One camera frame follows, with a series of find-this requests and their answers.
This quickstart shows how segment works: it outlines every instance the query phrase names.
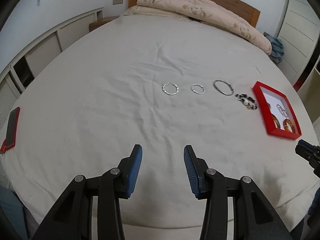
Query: nightstand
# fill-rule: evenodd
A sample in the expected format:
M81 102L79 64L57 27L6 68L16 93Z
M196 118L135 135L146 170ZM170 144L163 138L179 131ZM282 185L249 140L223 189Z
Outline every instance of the nightstand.
M108 23L108 22L111 22L115 19L117 19L119 16L110 16L110 17L104 17L98 21L95 21L93 23L90 23L89 24L89 31L92 32L93 30L95 30L96 28L99 28L100 26Z

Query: wall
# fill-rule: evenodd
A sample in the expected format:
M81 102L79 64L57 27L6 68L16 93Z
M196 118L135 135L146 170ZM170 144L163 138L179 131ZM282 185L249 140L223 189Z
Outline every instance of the wall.
M242 0L261 11L256 28L274 35L285 12L286 0ZM30 42L52 27L84 12L104 7L104 16L123 13L123 4L112 0L21 0L0 32L0 72Z

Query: blue towel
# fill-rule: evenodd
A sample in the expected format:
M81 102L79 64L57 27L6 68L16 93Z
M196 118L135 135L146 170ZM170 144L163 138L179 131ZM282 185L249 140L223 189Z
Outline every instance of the blue towel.
M284 46L282 44L281 39L277 37L272 37L271 35L267 35L266 38L271 42L272 51L271 57L278 64L282 61L282 57L284 55Z

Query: silver bracelet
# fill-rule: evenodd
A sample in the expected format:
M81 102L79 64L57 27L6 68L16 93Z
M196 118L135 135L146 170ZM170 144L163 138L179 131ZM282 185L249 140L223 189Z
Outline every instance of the silver bracelet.
M193 89L193 86L201 87L202 90L203 90L203 92L200 93L200 92L195 91L195 90ZM191 88L191 90L192 90L193 92L195 92L195 93L198 94L198 95L202 95L202 94L204 94L204 92L205 92L204 87L203 87L202 85L200 85L200 84L192 84L192 85L190 85L190 88Z
M225 83L225 84L230 88L231 93L230 93L230 94L227 94L227 93L225 93L225 92L222 92L222 91L216 86L216 82ZM227 82L223 81L223 80L215 80L215 81L213 82L213 86L214 86L214 88L215 88L218 92L220 92L221 94L223 94L223 95L225 95L225 96L232 96L232 95L233 95L234 90L233 90L232 86L231 86L230 84L228 84Z
M173 85L173 86L175 86L177 91L176 91L175 93L173 93L173 94L167 92L167 91L164 89L164 87L165 87L166 85ZM179 88L178 88L178 86L177 86L176 84L167 83L167 84L165 84L165 85L162 87L162 91L163 91L164 93L166 93L167 95L169 95L169 96L173 96L173 95L175 95L175 94L177 94L177 93L179 92Z

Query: wall socket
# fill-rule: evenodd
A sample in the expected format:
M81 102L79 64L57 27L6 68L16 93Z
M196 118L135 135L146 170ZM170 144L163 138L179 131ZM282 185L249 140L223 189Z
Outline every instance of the wall socket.
M113 0L112 1L112 4L115 5L115 4L121 4L123 3L123 0Z

